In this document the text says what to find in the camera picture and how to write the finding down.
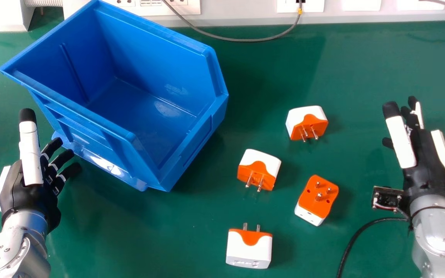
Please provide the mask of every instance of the green tabletop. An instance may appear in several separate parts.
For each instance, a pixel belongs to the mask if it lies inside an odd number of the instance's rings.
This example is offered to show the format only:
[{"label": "green tabletop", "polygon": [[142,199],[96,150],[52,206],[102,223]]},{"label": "green tabletop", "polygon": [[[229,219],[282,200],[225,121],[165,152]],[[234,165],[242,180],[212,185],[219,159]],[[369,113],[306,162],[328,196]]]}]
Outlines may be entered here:
[{"label": "green tabletop", "polygon": [[[0,65],[62,21],[59,9],[35,14],[31,31],[0,34]],[[275,34],[284,26],[209,28],[233,37]],[[445,133],[445,22],[301,25],[282,39],[222,42],[179,29],[212,46],[230,93],[226,118],[172,192],[138,192],[82,161],[60,195],[61,225],[47,238],[51,277],[333,277],[352,234],[390,216],[373,211],[373,185],[400,188],[381,105],[422,101],[426,127]],[[318,141],[290,141],[288,110],[323,107],[329,127]],[[37,111],[41,141],[52,130],[30,94],[0,74],[0,171],[18,159],[18,111]],[[282,160],[271,192],[236,179],[244,150]],[[294,215],[308,178],[340,188],[320,227]],[[248,222],[273,234],[266,270],[225,264],[228,229]],[[419,277],[406,223],[384,223],[360,237],[344,277]]]}]

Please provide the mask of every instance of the storage bin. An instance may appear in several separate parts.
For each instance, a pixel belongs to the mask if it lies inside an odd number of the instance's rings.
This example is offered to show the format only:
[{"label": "storage bin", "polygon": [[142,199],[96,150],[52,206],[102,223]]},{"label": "storage bin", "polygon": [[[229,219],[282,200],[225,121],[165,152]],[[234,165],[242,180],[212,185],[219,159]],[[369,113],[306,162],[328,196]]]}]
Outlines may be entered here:
[{"label": "storage bin", "polygon": [[0,71],[66,148],[138,190],[171,190],[228,100],[210,46],[98,0]]}]

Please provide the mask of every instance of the white corrugated hose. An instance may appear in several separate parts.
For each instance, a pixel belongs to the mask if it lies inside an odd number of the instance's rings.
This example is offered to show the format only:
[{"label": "white corrugated hose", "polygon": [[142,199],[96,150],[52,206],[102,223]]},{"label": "white corrugated hose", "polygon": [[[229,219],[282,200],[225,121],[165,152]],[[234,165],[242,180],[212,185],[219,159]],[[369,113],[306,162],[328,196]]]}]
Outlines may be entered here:
[{"label": "white corrugated hose", "polygon": [[63,7],[63,0],[25,0],[27,7]]}]

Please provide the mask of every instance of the orange and white plug adapter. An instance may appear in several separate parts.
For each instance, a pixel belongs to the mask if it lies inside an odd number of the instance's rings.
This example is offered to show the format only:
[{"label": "orange and white plug adapter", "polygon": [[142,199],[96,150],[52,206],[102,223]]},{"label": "orange and white plug adapter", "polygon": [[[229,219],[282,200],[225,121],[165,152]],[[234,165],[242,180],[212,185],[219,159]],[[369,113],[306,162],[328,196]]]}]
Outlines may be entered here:
[{"label": "orange and white plug adapter", "polygon": [[311,176],[295,207],[295,214],[313,225],[320,225],[331,212],[339,187],[317,175]]},{"label": "orange and white plug adapter", "polygon": [[243,229],[229,230],[226,264],[266,269],[271,259],[272,234],[260,232],[260,225],[256,226],[256,231],[248,231],[247,226],[247,223],[243,223]]},{"label": "orange and white plug adapter", "polygon": [[308,138],[316,140],[322,136],[327,128],[327,118],[322,107],[305,106],[291,109],[286,118],[286,129],[291,140],[307,141]]},{"label": "orange and white plug adapter", "polygon": [[257,186],[257,192],[260,192],[262,188],[272,190],[279,167],[281,167],[281,160],[277,157],[258,150],[247,149],[238,165],[237,178],[246,183],[246,188],[250,185]]}]

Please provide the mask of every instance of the robotic hand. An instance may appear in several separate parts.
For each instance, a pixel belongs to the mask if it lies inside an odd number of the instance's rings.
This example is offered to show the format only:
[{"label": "robotic hand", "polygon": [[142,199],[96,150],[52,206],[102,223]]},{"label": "robotic hand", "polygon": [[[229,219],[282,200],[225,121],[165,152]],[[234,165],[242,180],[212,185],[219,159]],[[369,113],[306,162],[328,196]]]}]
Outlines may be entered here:
[{"label": "robotic hand", "polygon": [[46,236],[61,220],[58,195],[65,182],[81,170],[73,163],[58,174],[73,156],[66,150],[49,162],[63,144],[60,138],[39,150],[37,121],[32,109],[20,111],[20,159],[0,176],[0,278],[47,278]]},{"label": "robotic hand", "polygon": [[382,144],[396,153],[403,190],[375,186],[372,207],[404,213],[415,233],[412,257],[422,277],[445,278],[445,140],[440,130],[424,129],[415,97],[408,104],[401,110],[395,102],[383,105],[391,138]]}]

